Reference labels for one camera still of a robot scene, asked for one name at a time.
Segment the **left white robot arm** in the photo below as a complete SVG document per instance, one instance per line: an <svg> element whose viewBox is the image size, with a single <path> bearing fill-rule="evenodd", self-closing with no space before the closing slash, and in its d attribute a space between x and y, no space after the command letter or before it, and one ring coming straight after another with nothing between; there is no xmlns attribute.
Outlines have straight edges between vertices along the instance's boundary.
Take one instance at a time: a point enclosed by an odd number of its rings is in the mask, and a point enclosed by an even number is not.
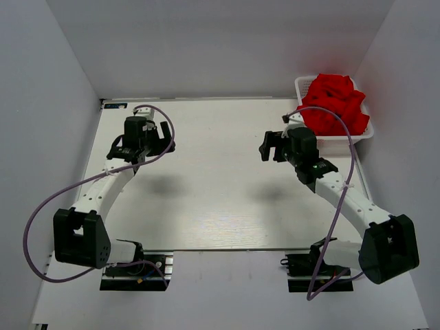
<svg viewBox="0 0 440 330"><path fill-rule="evenodd" d="M55 257L58 262L101 269L121 263L130 274L145 266L141 243L110 239L105 228L109 211L140 164L175 150L167 122L156 125L149 117L129 116L124 133L111 144L102 177L73 206L57 210L53 218Z"/></svg>

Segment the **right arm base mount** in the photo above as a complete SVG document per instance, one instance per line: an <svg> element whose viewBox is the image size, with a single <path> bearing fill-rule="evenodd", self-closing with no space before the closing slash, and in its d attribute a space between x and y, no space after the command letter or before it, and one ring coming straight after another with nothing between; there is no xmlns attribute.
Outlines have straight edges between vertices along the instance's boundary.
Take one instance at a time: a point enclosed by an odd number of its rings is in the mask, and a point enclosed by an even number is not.
<svg viewBox="0 0 440 330"><path fill-rule="evenodd" d="M280 266L287 271L287 285L289 293L306 293L314 271L314 264L308 253L286 254L280 260ZM339 265L327 265L322 263L318 271L317 279L313 285L312 292L325 285L344 270ZM324 292L352 292L353 284L351 271L339 278L334 284L327 287Z"/></svg>

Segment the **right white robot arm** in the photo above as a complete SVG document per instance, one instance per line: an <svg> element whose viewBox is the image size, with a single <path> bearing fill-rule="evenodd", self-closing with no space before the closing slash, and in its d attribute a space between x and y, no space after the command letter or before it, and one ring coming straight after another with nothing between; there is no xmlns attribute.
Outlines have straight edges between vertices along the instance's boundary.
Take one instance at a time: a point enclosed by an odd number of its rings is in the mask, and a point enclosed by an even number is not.
<svg viewBox="0 0 440 330"><path fill-rule="evenodd" d="M298 180L334 206L361 238L360 243L324 238L311 245L306 259L287 256L292 276L331 276L349 268L381 284L419 266L413 221L404 214L392 215L350 186L338 168L319 155L312 130L289 126L283 132L268 131L258 149L264 162L272 149L274 161L289 162Z"/></svg>

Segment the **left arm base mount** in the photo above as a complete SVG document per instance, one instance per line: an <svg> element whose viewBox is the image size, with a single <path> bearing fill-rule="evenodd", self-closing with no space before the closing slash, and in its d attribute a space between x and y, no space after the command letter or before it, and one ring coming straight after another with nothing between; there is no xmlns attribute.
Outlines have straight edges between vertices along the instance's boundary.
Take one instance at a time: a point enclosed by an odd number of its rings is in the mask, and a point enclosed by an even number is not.
<svg viewBox="0 0 440 330"><path fill-rule="evenodd" d="M165 292L173 273L172 252L144 251L144 260L154 264L106 267L100 280L102 292Z"/></svg>

